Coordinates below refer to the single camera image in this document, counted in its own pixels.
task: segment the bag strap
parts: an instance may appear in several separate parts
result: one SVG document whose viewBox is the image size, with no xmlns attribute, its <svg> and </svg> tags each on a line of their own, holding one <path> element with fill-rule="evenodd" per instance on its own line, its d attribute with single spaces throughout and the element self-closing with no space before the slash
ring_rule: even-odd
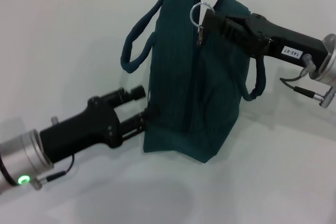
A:
<svg viewBox="0 0 336 224">
<path fill-rule="evenodd" d="M 256 99 L 258 96 L 262 95 L 265 87 L 266 87 L 266 72 L 265 72 L 265 64 L 264 64 L 264 57 L 260 56 L 256 58 L 256 67 L 257 67 L 257 78 L 256 78 L 256 85 L 252 92 L 249 94 L 246 88 L 246 84 L 241 84 L 239 81 L 239 89 L 242 92 L 242 96 L 246 101 L 252 101 Z"/>
<path fill-rule="evenodd" d="M 152 7 L 152 9 L 136 23 L 136 25 L 132 28 L 131 32 L 127 36 L 120 58 L 121 67 L 127 73 L 133 73 L 134 71 L 136 71 L 151 51 L 152 46 L 155 43 L 155 32 L 153 32 L 148 38 L 141 54 L 136 59 L 130 62 L 133 42 L 143 33 L 146 26 L 151 21 L 152 17 L 158 12 L 160 7 L 162 6 L 162 3 L 163 0 L 158 0 L 158 2 Z"/>
</svg>

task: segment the green led light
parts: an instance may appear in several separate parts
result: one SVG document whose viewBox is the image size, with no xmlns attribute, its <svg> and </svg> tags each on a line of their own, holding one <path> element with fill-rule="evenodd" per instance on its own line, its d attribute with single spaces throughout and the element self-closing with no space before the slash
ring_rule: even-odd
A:
<svg viewBox="0 0 336 224">
<path fill-rule="evenodd" d="M 17 180 L 17 182 L 18 182 L 20 185 L 24 185 L 24 184 L 28 183 L 29 181 L 30 181 L 30 177 L 27 176 L 27 175 L 23 175 L 23 176 L 21 176 L 21 177 Z"/>
</svg>

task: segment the silver ring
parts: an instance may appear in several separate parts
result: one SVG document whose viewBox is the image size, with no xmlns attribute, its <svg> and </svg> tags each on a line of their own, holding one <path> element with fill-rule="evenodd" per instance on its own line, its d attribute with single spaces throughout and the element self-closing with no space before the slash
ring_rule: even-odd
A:
<svg viewBox="0 0 336 224">
<path fill-rule="evenodd" d="M 191 10 L 190 10 L 190 20 L 191 20 L 191 23 L 193 23 L 193 25 L 196 26 L 197 28 L 201 28 L 201 25 L 197 24 L 194 21 L 194 19 L 193 19 L 193 13 L 194 13 L 195 8 L 198 7 L 198 6 L 200 6 L 200 5 L 205 5 L 205 6 L 209 7 L 213 12 L 215 12 L 215 10 L 213 9 L 213 7 L 210 4 L 206 3 L 206 2 L 199 2 L 199 3 L 195 4 L 191 8 Z"/>
</svg>

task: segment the white table surface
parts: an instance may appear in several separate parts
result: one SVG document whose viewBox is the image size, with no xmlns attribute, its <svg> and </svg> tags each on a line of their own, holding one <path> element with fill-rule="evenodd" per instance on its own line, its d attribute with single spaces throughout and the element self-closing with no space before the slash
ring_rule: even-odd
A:
<svg viewBox="0 0 336 224">
<path fill-rule="evenodd" d="M 0 139 L 79 113 L 93 95 L 147 88 L 149 59 L 131 75 L 119 59 L 128 32 L 156 1 L 0 0 Z M 238 1 L 316 38 L 336 32 L 335 0 Z M 27 185 L 2 194 L 1 223 L 335 223 L 336 101 L 319 107 L 278 80 L 295 77 L 298 67 L 265 62 L 265 93 L 241 102 L 237 123 L 207 164 L 175 152 L 144 154 L 143 135 L 116 150 L 94 146 L 41 191 Z M 252 60 L 251 88 L 254 68 Z M 308 77 L 299 85 L 328 89 Z M 144 107 L 131 103 L 118 114 L 126 119 Z"/>
</svg>

